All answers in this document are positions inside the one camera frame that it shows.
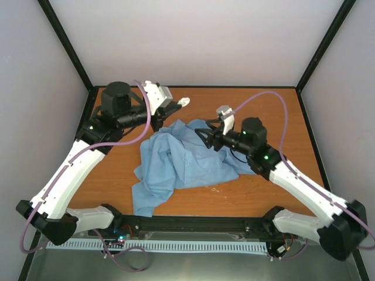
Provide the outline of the dark round brooch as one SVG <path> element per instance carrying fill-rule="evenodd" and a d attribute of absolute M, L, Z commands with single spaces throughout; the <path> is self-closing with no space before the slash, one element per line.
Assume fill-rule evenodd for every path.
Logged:
<path fill-rule="evenodd" d="M 189 97 L 183 97 L 183 98 L 181 98 L 181 99 L 178 101 L 178 104 L 179 104 L 181 107 L 185 107 L 185 106 L 187 106 L 189 103 L 190 103 L 190 98 L 189 98 Z"/>

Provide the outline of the light blue shirt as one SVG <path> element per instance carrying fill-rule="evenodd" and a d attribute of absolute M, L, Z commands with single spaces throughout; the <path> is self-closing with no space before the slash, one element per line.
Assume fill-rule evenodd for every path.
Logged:
<path fill-rule="evenodd" d="M 254 172 L 245 156 L 223 147 L 208 149 L 195 130 L 208 126 L 202 119 L 181 120 L 163 127 L 140 145 L 141 164 L 134 170 L 133 213 L 152 217 L 159 205 L 179 189 L 212 186 Z"/>

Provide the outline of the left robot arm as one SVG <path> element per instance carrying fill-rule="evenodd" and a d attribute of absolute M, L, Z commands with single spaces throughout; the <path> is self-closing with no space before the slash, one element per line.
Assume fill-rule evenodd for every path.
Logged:
<path fill-rule="evenodd" d="M 52 244 L 62 245 L 73 235 L 102 229 L 117 235 L 122 214 L 109 204 L 72 209 L 69 204 L 83 181 L 109 151 L 122 144 L 126 132 L 145 125 L 158 131 L 164 120 L 187 106 L 188 97 L 175 101 L 168 87 L 146 81 L 137 84 L 142 95 L 125 82 L 112 82 L 102 91 L 100 105 L 79 129 L 64 162 L 47 185 L 16 210 Z"/>

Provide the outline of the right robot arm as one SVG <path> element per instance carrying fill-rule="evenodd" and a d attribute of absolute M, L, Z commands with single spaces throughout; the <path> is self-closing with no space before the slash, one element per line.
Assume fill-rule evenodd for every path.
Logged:
<path fill-rule="evenodd" d="M 293 163 L 267 142 L 267 130 L 259 118 L 246 118 L 241 131 L 233 123 L 207 120 L 207 128 L 195 132 L 207 148 L 232 149 L 246 157 L 251 170 L 283 188 L 310 211 L 313 216 L 293 213 L 275 207 L 270 215 L 268 232 L 295 234 L 318 243 L 327 254 L 344 261 L 368 236 L 365 206 L 336 196 L 301 173 Z"/>

